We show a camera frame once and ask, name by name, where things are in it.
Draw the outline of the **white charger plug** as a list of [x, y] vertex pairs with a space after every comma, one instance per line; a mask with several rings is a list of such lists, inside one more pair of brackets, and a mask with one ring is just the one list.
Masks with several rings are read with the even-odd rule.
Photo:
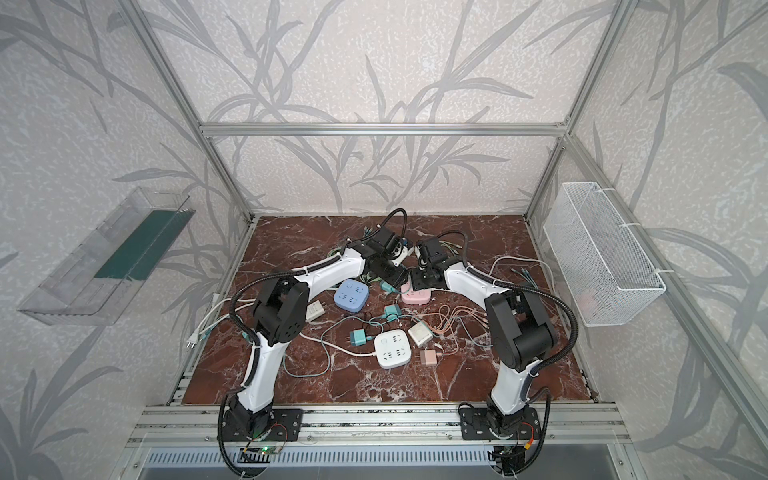
[[434, 338], [431, 329], [423, 322], [416, 322], [407, 333], [419, 348], [425, 347]]
[[325, 308], [320, 301], [314, 301], [307, 306], [306, 321], [312, 322], [325, 314]]

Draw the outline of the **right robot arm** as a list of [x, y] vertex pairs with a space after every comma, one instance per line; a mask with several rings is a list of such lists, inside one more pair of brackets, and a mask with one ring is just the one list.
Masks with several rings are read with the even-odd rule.
[[[465, 256], [451, 256], [438, 237], [416, 244], [418, 266], [410, 271], [417, 289], [460, 294], [485, 310], [491, 346], [501, 365], [487, 402], [486, 421], [498, 437], [510, 437], [528, 409], [528, 393], [541, 370], [566, 357], [575, 347], [579, 325], [560, 298], [536, 287], [513, 284], [484, 273]], [[553, 302], [568, 322], [567, 343], [553, 352], [558, 336], [543, 301]]]

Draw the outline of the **blue power strip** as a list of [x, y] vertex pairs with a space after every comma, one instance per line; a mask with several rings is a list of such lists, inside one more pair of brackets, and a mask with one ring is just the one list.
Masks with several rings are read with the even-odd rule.
[[354, 279], [344, 280], [334, 293], [337, 307], [350, 313], [358, 313], [365, 306], [370, 294], [369, 286]]

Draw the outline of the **teal charger plug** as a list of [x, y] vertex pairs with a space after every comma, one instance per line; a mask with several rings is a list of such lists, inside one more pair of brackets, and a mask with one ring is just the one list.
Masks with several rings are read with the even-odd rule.
[[372, 339], [373, 337], [371, 335], [368, 335], [364, 329], [352, 330], [349, 335], [349, 343], [351, 346], [354, 346], [354, 347], [365, 345], [368, 341]]
[[384, 318], [387, 322], [399, 319], [402, 316], [402, 311], [397, 304], [387, 305], [384, 307]]

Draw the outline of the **pink power strip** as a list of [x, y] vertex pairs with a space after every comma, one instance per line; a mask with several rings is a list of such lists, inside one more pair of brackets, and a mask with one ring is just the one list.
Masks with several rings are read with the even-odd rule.
[[401, 287], [400, 298], [406, 305], [426, 305], [431, 301], [432, 290], [413, 290], [409, 284]]

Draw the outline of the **white power strip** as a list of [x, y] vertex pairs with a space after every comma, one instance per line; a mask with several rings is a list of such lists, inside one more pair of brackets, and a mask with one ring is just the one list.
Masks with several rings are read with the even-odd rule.
[[374, 338], [375, 356], [382, 369], [394, 369], [410, 362], [412, 349], [402, 329], [389, 330]]

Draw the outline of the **pink charger plug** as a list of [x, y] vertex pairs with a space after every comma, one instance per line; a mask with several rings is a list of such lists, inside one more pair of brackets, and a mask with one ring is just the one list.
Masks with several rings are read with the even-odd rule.
[[421, 350], [419, 352], [419, 361], [422, 366], [436, 366], [438, 363], [437, 352], [433, 349]]

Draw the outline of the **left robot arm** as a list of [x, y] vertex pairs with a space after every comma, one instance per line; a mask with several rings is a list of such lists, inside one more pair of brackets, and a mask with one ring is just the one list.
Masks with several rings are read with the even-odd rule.
[[270, 418], [278, 370], [289, 344], [306, 324], [308, 305], [327, 289], [364, 273], [372, 273], [394, 287], [406, 283], [403, 261], [413, 243], [403, 233], [384, 226], [357, 240], [349, 240], [340, 252], [305, 267], [266, 274], [242, 287], [233, 296], [239, 300], [247, 290], [259, 286], [247, 324], [234, 310], [230, 320], [250, 345], [250, 356], [239, 387], [222, 401], [220, 425], [233, 427], [241, 437], [263, 435]]

